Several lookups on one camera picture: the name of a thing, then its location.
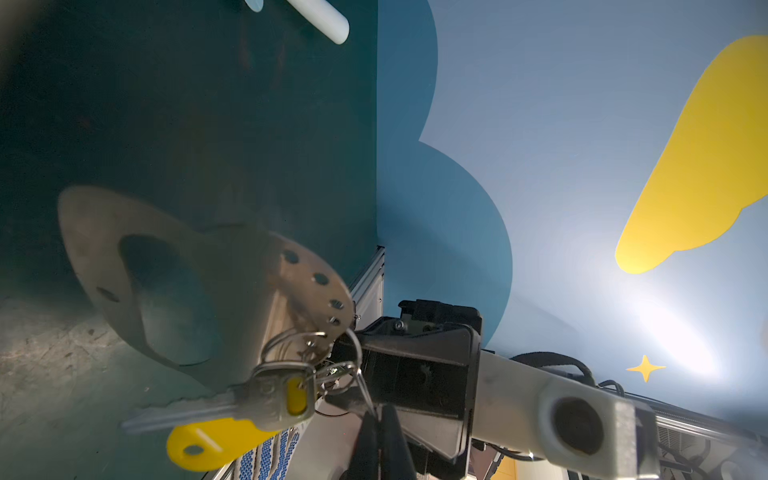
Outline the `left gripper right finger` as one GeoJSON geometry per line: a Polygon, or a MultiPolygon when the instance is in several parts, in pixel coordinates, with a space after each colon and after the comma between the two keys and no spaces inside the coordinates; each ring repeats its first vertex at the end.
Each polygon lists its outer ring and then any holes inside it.
{"type": "Polygon", "coordinates": [[[397,410],[390,404],[381,406],[379,421],[380,478],[382,480],[416,480],[413,460],[402,431],[397,410]]]}

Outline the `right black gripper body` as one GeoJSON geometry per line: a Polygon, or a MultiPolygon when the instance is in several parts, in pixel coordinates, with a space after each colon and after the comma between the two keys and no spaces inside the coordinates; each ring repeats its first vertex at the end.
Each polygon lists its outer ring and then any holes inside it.
{"type": "Polygon", "coordinates": [[[395,407],[416,474],[465,474],[481,353],[483,318],[472,307],[404,300],[399,317],[381,317],[340,339],[334,361],[357,360],[363,386],[328,396],[362,419],[395,407]]]}

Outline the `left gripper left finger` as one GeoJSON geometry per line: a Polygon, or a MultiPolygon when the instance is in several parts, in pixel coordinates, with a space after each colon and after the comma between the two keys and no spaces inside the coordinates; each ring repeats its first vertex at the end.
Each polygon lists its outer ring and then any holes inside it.
{"type": "Polygon", "coordinates": [[[375,415],[366,413],[353,448],[346,480],[379,479],[378,423],[375,415]]]}

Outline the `yellow key with keyring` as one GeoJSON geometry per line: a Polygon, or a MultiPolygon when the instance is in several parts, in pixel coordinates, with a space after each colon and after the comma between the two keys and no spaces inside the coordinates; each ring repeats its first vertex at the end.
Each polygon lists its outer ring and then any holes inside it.
{"type": "Polygon", "coordinates": [[[266,362],[242,384],[144,408],[120,427],[128,434],[169,429],[166,452],[172,463],[188,471],[212,471],[310,419],[315,375],[308,363],[266,362]]]}

